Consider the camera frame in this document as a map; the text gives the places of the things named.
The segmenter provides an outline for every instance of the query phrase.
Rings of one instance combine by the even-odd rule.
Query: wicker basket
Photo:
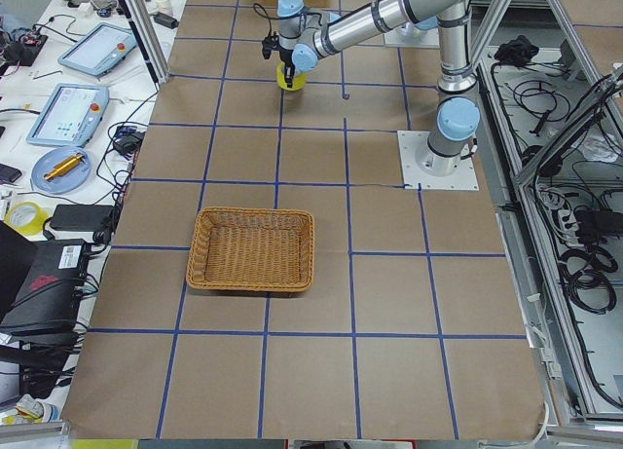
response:
[[[313,217],[301,210],[208,207],[197,216],[193,288],[300,292],[313,280]]]

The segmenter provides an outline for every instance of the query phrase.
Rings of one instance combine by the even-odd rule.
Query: blue joint cap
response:
[[[279,0],[276,7],[276,14],[280,18],[289,18],[303,11],[305,3],[303,0]]]
[[[441,105],[437,114],[437,127],[446,138],[454,142],[467,140],[478,128],[480,110],[467,98],[452,98]]]
[[[299,71],[310,72],[318,65],[318,56],[312,48],[299,43],[292,51],[292,62]]]
[[[416,23],[417,30],[422,30],[426,32],[428,30],[432,30],[433,28],[437,28],[437,18],[435,16],[423,20],[422,22]]]

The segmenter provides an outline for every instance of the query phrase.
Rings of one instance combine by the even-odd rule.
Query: tape roll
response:
[[[13,206],[5,217],[5,222],[25,237],[37,235],[43,231],[43,222],[48,214],[34,203],[21,203]]]

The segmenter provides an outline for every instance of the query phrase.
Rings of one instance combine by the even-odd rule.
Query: metal mounting plate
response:
[[[411,36],[401,33],[402,27],[396,27],[388,33],[384,34],[385,45],[387,47],[400,48],[439,48],[439,30],[433,28],[427,30],[421,35]]]
[[[478,180],[471,159],[461,160],[457,170],[449,176],[434,176],[420,168],[416,162],[416,149],[425,145],[428,131],[399,131],[402,180],[406,189],[437,189],[449,191],[478,191]],[[466,155],[468,147],[462,151]]]

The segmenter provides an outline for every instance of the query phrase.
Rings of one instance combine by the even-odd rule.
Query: blue plate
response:
[[[77,167],[71,169],[64,176],[46,181],[45,175],[54,167],[72,155],[82,154],[82,162]],[[76,189],[84,183],[91,173],[91,159],[85,149],[80,147],[59,147],[52,152],[48,152],[35,164],[32,169],[30,180],[37,189],[49,194],[64,194]]]

